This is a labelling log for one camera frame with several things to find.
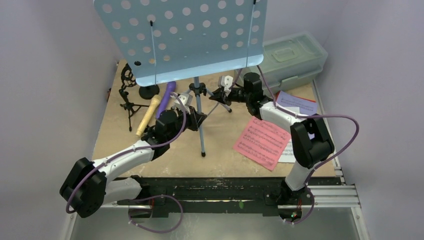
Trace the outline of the red folder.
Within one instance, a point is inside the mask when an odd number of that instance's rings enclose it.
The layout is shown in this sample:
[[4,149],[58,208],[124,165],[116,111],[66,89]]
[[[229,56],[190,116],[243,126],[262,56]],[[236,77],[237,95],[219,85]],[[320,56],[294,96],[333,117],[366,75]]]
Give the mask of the red folder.
[[305,101],[309,101],[309,102],[312,102],[312,103],[316,103],[316,100],[314,100],[314,99],[308,99],[308,98],[299,97],[299,96],[297,96],[297,98],[305,100]]

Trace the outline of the light blue music stand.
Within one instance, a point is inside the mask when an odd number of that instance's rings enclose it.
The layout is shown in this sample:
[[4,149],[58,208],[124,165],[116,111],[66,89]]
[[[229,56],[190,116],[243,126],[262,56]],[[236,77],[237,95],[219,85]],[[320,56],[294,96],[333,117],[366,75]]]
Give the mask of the light blue music stand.
[[93,6],[142,87],[264,60],[266,0],[95,0]]

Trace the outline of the black round-base microphone stand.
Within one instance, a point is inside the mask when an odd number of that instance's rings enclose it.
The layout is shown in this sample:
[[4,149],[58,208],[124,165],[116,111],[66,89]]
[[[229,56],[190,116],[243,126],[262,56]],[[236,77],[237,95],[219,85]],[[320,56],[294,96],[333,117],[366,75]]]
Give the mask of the black round-base microphone stand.
[[160,93],[160,88],[157,84],[150,86],[140,86],[138,90],[138,94],[142,99],[150,100],[155,95]]

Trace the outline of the pink sheet music page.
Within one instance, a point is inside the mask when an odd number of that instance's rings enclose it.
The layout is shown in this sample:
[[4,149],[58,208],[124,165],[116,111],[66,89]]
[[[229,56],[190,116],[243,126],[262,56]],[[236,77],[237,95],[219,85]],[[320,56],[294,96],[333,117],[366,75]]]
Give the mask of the pink sheet music page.
[[265,169],[273,171],[290,140],[291,135],[286,130],[252,117],[233,149]]

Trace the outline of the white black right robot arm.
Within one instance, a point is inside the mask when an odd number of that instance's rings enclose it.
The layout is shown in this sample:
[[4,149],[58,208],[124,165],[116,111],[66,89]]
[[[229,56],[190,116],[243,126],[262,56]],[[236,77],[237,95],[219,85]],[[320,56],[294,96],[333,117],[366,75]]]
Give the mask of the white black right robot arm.
[[294,166],[285,178],[280,196],[288,204],[300,198],[301,192],[313,169],[328,159],[335,150],[333,140],[321,115],[297,114],[286,108],[279,108],[271,97],[265,95],[259,74],[248,72],[244,75],[243,86],[234,87],[233,77],[222,76],[210,100],[224,105],[244,103],[248,112],[259,120],[272,123],[290,134]]

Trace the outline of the black tripod microphone stand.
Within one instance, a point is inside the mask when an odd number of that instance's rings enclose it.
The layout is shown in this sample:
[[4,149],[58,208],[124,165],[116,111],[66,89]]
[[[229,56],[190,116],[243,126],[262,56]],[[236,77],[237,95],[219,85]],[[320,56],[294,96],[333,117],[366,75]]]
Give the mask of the black tripod microphone stand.
[[124,103],[121,103],[120,106],[127,111],[128,113],[128,130],[132,131],[132,121],[131,118],[140,110],[140,108],[148,107],[148,105],[144,104],[135,104],[129,100],[129,92],[128,88],[132,88],[136,86],[136,81],[133,79],[134,75],[132,73],[132,69],[128,63],[123,67],[120,79],[121,79],[121,87],[118,90],[120,97],[123,99]]

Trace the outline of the purple toy microphone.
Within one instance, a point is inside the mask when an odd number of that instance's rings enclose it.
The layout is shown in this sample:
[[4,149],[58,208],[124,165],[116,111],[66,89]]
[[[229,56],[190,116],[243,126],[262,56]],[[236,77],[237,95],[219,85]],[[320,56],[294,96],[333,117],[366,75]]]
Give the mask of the purple toy microphone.
[[166,110],[169,101],[171,99],[171,92],[174,92],[177,87],[177,83],[175,81],[170,81],[166,84],[165,92],[163,94],[162,100],[157,108],[155,118],[158,119],[163,111]]

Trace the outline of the lavender sheet music page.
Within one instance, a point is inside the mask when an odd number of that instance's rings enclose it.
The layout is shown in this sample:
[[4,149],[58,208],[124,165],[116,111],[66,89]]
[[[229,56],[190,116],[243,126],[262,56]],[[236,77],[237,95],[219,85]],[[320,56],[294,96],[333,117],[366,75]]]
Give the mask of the lavender sheet music page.
[[277,103],[285,108],[298,108],[298,113],[312,116],[318,113],[318,105],[314,100],[309,100],[284,91],[280,91],[276,99]]

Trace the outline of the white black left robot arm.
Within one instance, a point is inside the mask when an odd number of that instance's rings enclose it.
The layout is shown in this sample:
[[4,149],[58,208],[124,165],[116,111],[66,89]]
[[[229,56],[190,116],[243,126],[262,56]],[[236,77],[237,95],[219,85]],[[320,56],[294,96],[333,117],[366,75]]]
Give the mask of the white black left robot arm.
[[207,114],[192,106],[187,110],[165,110],[155,125],[142,132],[129,147],[104,158],[78,159],[64,180],[59,194],[66,200],[65,211],[81,218],[93,215],[103,204],[132,200],[146,203],[149,191],[133,177],[117,177],[139,165],[161,157],[185,130],[198,131]]

